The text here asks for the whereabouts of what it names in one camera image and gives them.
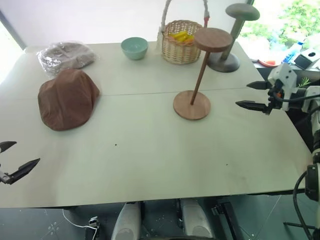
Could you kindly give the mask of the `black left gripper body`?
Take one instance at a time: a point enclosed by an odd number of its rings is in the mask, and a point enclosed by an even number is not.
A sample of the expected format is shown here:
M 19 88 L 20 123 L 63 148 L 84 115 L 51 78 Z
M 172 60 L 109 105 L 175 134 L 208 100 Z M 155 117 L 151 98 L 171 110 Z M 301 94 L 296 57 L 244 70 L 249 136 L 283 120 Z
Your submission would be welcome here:
M 11 185 L 12 184 L 12 178 L 8 173 L 3 172 L 3 171 L 0 170 L 0 182 L 4 183 L 4 184 L 7 184 L 7 185 Z

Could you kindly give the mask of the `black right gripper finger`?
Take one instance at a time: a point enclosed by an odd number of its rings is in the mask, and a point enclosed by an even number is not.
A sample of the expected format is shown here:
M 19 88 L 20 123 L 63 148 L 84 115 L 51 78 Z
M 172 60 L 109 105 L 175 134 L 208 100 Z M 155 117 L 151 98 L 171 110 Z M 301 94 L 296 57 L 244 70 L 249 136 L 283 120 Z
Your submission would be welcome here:
M 265 115 L 269 115 L 271 112 L 267 105 L 263 103 L 257 103 L 255 101 L 242 100 L 242 101 L 236 101 L 235 104 L 247 110 L 262 112 Z
M 253 81 L 246 85 L 249 88 L 255 89 L 255 90 L 267 90 L 271 88 L 271 84 L 268 81 Z

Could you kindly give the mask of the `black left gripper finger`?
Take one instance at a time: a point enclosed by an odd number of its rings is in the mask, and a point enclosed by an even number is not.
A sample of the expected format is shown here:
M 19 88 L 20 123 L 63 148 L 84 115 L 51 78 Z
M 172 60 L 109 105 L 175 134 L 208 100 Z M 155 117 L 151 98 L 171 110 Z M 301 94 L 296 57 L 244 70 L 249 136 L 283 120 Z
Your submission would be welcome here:
M 17 142 L 16 141 L 3 141 L 0 142 L 0 153 L 3 153 L 13 145 L 15 145 Z
M 9 175 L 10 179 L 8 183 L 12 185 L 13 183 L 23 178 L 24 176 L 28 175 L 29 172 L 38 164 L 39 161 L 40 161 L 40 158 L 37 158 L 21 165 L 17 171 Z

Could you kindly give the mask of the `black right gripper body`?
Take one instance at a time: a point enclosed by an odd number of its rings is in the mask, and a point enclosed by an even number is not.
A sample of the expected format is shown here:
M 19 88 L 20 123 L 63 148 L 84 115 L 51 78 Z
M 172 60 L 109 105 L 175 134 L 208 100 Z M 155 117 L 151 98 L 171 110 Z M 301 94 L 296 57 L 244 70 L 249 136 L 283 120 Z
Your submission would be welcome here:
M 282 108 L 282 102 L 278 99 L 281 99 L 283 97 L 284 91 L 280 86 L 272 86 L 271 84 L 266 84 L 266 89 L 268 89 L 268 105 L 265 108 L 265 114 L 269 115 L 273 109 L 281 109 Z

